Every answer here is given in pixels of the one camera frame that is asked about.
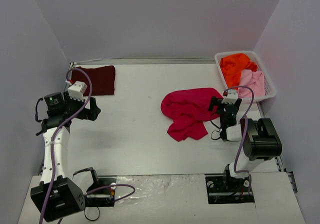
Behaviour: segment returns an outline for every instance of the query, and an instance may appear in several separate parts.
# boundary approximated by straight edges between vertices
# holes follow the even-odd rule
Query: cloth
[[[77,68],[85,71],[85,73],[87,73],[90,77],[92,82],[92,96],[115,94],[116,69],[113,65],[103,66],[99,68]],[[73,82],[84,82],[88,86],[84,92],[84,96],[88,96],[90,89],[89,82],[85,75],[83,75],[80,71],[73,71],[71,80]]]
[[[242,70],[240,86],[247,86],[253,90],[255,97],[263,97],[265,93],[265,75],[263,71],[257,70]],[[239,88],[239,98],[250,98],[252,96],[251,91],[247,88]]]
[[[222,98],[213,88],[177,90],[165,96],[161,103],[162,113],[173,120],[167,133],[180,142],[190,137],[199,140],[208,134],[203,121],[209,121],[212,113],[208,111],[211,97]]]
[[[221,58],[220,67],[228,88],[239,86],[242,70],[248,69],[255,72],[258,68],[257,64],[250,61],[250,58],[243,53]]]

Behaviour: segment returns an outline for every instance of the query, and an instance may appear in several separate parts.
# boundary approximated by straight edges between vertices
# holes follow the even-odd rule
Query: plastic laundry basket
[[[260,58],[258,57],[258,55],[254,52],[254,51],[251,51],[251,50],[242,50],[242,51],[227,51],[227,52],[221,52],[221,53],[217,53],[215,56],[214,56],[214,59],[215,59],[215,62],[218,66],[218,70],[219,70],[219,73],[221,75],[221,79],[222,79],[222,82],[224,84],[224,87],[227,89],[228,86],[227,86],[227,83],[225,81],[225,77],[221,71],[221,68],[220,68],[220,61],[221,61],[221,58],[224,58],[224,57],[227,57],[227,56],[230,56],[230,55],[233,55],[233,54],[237,54],[237,53],[243,53],[243,54],[246,54],[250,60],[252,62],[255,62],[256,65],[257,65],[257,69],[260,70],[260,71],[263,71],[264,73],[264,91],[265,91],[265,96],[255,96],[253,101],[254,102],[260,102],[264,99],[268,99],[268,98],[273,98],[275,95],[276,95],[276,88],[273,84],[273,82],[271,81],[268,73],[267,73],[267,70],[265,68],[265,65],[262,63],[262,61],[260,60]],[[244,103],[249,103],[251,101],[251,97],[245,97],[245,98],[242,98],[242,102]]]

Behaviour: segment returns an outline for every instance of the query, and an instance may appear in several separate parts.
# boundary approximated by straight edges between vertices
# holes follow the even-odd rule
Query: red cloth
[[[250,61],[250,57],[243,53],[228,55],[221,58],[221,71],[228,88],[239,86],[241,71],[244,69],[257,71],[257,64]]]
[[[92,96],[115,94],[116,69],[113,65],[99,68],[77,68],[83,70],[90,77],[92,82]],[[80,71],[73,71],[71,80],[74,82],[84,82],[88,86],[84,92],[84,96],[88,96],[90,88],[89,82],[85,75],[83,75]]]
[[[167,133],[178,142],[188,137],[199,140],[207,135],[203,121],[209,121],[217,110],[215,107],[213,111],[208,111],[213,96],[222,98],[213,88],[177,90],[166,95],[161,103],[161,111],[173,119]]]

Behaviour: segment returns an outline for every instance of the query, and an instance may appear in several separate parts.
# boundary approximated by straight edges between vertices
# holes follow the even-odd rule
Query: gray wall
[[[279,0],[35,0],[69,61],[252,50]]]
[[[255,51],[276,85],[263,107],[279,133],[308,224],[320,220],[320,0],[280,0]]]
[[[14,224],[44,154],[36,101],[62,91],[68,62],[34,0],[0,0],[0,17],[0,223]]]

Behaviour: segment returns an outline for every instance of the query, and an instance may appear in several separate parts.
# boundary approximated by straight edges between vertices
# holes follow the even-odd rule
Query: folded maroon cloth
[[[180,142],[190,137],[199,140],[208,134],[204,122],[209,121],[213,111],[208,111],[211,97],[222,98],[213,88],[177,90],[165,96],[161,103],[162,113],[173,120],[167,133]]]
[[[90,77],[92,82],[92,96],[115,94],[116,69],[113,65],[103,66],[99,68],[77,68],[83,70]],[[84,96],[88,96],[90,88],[89,82],[85,75],[83,75],[80,71],[73,71],[71,80],[73,82],[84,82],[88,86],[84,92]]]

